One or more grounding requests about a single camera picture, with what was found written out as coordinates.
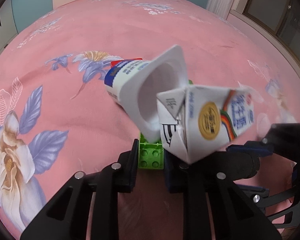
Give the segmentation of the window with dark frame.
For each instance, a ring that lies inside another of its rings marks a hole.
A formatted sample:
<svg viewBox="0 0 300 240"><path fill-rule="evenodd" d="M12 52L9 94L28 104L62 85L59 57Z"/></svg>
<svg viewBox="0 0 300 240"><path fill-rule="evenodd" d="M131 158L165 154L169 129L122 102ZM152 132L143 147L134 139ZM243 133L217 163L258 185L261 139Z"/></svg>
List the window with dark frame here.
<svg viewBox="0 0 300 240"><path fill-rule="evenodd" d="M300 4L297 0L234 0L230 12L269 35L300 64Z"/></svg>

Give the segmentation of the green toy brick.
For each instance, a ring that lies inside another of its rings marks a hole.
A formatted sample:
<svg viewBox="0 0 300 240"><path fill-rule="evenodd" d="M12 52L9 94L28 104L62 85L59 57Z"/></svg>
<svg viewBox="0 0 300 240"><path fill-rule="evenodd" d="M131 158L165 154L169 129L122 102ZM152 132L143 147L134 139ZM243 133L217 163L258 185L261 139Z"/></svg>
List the green toy brick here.
<svg viewBox="0 0 300 240"><path fill-rule="evenodd" d="M138 168L147 170L164 169L164 149L161 140L149 143L142 133L139 137Z"/></svg>

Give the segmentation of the black rectangular box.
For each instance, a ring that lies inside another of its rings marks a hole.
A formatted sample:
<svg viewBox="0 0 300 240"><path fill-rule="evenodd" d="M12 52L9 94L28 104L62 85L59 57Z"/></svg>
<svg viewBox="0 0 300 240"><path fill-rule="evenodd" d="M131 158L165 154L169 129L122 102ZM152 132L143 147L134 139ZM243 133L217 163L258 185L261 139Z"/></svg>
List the black rectangular box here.
<svg viewBox="0 0 300 240"><path fill-rule="evenodd" d="M217 172L222 172L232 181L249 179L260 169L259 157L242 152L216 152Z"/></svg>

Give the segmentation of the white blue yogurt cup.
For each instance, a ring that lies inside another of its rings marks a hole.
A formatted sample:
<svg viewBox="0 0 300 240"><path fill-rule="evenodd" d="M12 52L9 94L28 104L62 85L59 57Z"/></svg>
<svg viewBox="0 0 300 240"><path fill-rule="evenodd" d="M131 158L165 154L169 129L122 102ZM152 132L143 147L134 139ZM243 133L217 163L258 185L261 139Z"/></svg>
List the white blue yogurt cup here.
<svg viewBox="0 0 300 240"><path fill-rule="evenodd" d="M104 84L146 140L157 142L160 139L157 94L188 84L183 50L174 45L152 61L123 60L107 72Z"/></svg>

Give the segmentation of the white milk carton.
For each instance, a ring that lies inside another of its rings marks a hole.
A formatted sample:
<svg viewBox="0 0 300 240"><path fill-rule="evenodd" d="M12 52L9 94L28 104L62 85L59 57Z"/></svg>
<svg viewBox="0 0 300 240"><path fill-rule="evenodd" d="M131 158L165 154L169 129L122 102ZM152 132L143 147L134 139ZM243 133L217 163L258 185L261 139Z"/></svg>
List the white milk carton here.
<svg viewBox="0 0 300 240"><path fill-rule="evenodd" d="M248 88L188 85L157 94L163 148L192 164L221 149L254 123Z"/></svg>

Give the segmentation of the pink floral bed quilt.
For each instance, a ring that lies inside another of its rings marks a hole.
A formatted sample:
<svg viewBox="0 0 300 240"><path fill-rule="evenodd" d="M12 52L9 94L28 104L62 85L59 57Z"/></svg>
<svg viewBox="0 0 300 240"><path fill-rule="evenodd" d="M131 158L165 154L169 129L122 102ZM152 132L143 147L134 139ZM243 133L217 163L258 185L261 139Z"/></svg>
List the pink floral bed quilt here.
<svg viewBox="0 0 300 240"><path fill-rule="evenodd" d="M108 95L110 60L182 47L197 85L253 88L254 126L300 122L300 79L217 15L186 0L79 0L39 18L0 55L0 220L18 239L77 171L116 161L139 136Z"/></svg>

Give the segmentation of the cream white wardrobe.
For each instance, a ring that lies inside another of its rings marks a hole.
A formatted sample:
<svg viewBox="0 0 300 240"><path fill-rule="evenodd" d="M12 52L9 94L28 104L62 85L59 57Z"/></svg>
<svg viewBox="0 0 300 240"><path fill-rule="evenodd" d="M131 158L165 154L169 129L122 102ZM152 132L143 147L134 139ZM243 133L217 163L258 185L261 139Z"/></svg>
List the cream white wardrobe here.
<svg viewBox="0 0 300 240"><path fill-rule="evenodd" d="M0 54L17 36L12 1L6 0L0 8Z"/></svg>

